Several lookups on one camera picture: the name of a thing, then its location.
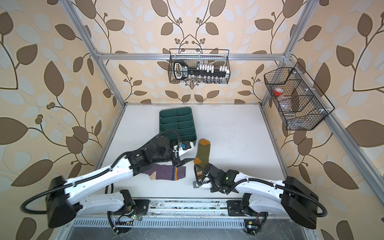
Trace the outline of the green striped sock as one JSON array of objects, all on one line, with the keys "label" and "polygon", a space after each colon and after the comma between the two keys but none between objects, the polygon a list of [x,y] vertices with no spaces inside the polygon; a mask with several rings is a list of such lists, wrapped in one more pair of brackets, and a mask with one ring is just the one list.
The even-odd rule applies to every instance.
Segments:
[{"label": "green striped sock", "polygon": [[198,144],[198,151],[194,159],[194,164],[204,169],[209,163],[210,152],[211,142],[206,139],[201,139]]}]

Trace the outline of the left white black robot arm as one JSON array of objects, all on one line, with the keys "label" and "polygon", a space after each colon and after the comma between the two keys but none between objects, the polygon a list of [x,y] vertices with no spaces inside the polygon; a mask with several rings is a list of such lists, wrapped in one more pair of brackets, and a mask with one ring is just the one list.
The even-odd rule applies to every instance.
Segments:
[{"label": "left white black robot arm", "polygon": [[159,133],[142,147],[124,152],[104,168],[91,173],[69,178],[54,178],[47,191],[25,200],[20,209],[31,215],[46,215],[49,228],[58,228],[70,223],[76,217],[102,212],[124,212],[134,209],[135,202],[129,190],[95,195],[102,188],[115,182],[132,178],[150,170],[153,164],[172,163],[175,168],[188,163],[181,156],[195,148],[190,141],[183,141],[177,131],[171,141],[166,132]]}]

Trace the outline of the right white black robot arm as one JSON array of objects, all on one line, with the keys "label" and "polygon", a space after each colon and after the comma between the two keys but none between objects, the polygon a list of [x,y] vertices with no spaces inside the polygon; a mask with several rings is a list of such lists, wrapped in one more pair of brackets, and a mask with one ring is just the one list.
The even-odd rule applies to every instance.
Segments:
[{"label": "right white black robot arm", "polygon": [[194,165],[194,172],[195,188],[209,188],[211,193],[243,195],[235,210],[241,215],[263,218],[256,226],[245,227],[249,235],[256,235],[262,229],[270,212],[286,215],[312,230],[317,227],[317,219],[328,214],[319,197],[294,177],[286,177],[283,181],[265,180],[235,170],[224,172],[212,164],[205,168]]}]

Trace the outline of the purple striped sock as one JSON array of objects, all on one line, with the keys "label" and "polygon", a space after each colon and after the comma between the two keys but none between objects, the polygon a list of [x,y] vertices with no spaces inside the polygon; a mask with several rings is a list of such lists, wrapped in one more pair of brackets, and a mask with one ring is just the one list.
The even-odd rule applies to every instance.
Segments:
[{"label": "purple striped sock", "polygon": [[144,174],[148,175],[151,180],[177,181],[186,177],[186,167],[177,168],[171,165],[153,164]]}]

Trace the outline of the green plastic divided tray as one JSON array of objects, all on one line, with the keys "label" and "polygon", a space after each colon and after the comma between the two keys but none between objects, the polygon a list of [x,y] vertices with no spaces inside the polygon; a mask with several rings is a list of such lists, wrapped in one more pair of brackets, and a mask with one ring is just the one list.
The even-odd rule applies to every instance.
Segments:
[{"label": "green plastic divided tray", "polygon": [[193,117],[193,111],[190,107],[165,109],[159,112],[159,132],[165,132],[165,136],[171,141],[176,141],[178,133],[182,141],[197,141],[197,133]]}]

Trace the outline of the black socket set holder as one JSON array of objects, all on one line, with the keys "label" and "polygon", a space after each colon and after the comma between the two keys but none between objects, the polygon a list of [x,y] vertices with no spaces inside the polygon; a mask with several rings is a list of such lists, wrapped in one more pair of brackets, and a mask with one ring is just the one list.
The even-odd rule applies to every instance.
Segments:
[{"label": "black socket set holder", "polygon": [[224,80],[229,79],[231,70],[228,66],[215,67],[200,62],[187,64],[186,61],[176,60],[172,63],[171,73],[177,80]]}]

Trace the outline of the red capped clear container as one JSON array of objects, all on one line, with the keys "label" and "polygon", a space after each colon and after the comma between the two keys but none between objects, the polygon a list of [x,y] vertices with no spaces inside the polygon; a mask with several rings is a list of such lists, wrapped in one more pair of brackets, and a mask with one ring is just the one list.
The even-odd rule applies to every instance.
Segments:
[{"label": "red capped clear container", "polygon": [[282,97],[284,97],[284,89],[282,89],[282,88],[275,88],[274,91],[273,91],[273,93],[274,93],[274,96],[275,96],[276,98],[282,98]]}]

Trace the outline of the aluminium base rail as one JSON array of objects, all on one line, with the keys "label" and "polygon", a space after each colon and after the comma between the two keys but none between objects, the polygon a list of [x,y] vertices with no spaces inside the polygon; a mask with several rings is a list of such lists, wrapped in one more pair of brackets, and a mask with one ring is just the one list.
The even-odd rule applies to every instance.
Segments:
[{"label": "aluminium base rail", "polygon": [[177,216],[186,218],[223,217],[257,217],[269,214],[280,218],[288,218],[289,214],[275,202],[250,198],[246,199],[141,199],[123,200],[116,194],[91,195],[80,201],[83,206],[78,215],[92,215],[111,211],[116,215],[128,214],[130,211],[145,216]]}]

